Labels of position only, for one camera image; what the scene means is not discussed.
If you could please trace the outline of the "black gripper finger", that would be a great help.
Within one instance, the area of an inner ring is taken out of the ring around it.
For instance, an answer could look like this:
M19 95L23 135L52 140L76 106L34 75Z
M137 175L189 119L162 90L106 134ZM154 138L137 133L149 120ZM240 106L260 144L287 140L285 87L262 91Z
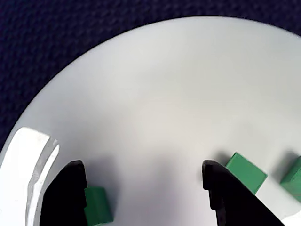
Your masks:
M86 226L84 208L87 179L81 160L68 163L46 189L40 214L41 226Z
M219 226L282 226L283 223L220 163L202 164L203 188Z

